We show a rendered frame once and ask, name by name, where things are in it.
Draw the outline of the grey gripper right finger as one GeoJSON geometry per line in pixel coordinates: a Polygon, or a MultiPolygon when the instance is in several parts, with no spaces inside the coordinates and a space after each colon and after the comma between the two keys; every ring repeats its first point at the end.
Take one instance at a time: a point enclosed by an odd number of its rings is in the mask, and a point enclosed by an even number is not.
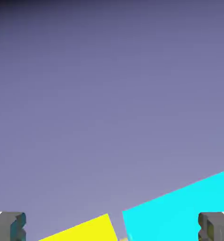
{"type": "Polygon", "coordinates": [[[198,224],[198,241],[224,241],[224,212],[201,212],[198,224]]]}

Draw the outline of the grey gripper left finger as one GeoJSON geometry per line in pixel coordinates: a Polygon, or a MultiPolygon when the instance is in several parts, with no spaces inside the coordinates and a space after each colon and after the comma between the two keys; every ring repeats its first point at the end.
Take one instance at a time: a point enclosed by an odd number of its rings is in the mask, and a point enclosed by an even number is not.
{"type": "Polygon", "coordinates": [[[26,214],[0,211],[0,241],[26,241],[26,214]]]}

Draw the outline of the large cyan box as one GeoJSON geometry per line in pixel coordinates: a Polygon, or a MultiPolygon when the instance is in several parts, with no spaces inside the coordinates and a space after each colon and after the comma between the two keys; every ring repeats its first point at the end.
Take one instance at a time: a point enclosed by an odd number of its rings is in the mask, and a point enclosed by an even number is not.
{"type": "Polygon", "coordinates": [[[128,241],[198,241],[201,212],[224,212],[224,171],[125,210],[128,241]]]}

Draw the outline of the large yellow box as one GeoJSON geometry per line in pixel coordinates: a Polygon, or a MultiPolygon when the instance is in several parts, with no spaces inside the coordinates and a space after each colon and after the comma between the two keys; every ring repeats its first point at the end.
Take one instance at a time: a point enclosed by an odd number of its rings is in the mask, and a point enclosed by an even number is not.
{"type": "Polygon", "coordinates": [[[91,219],[39,241],[118,241],[108,214],[91,219]]]}

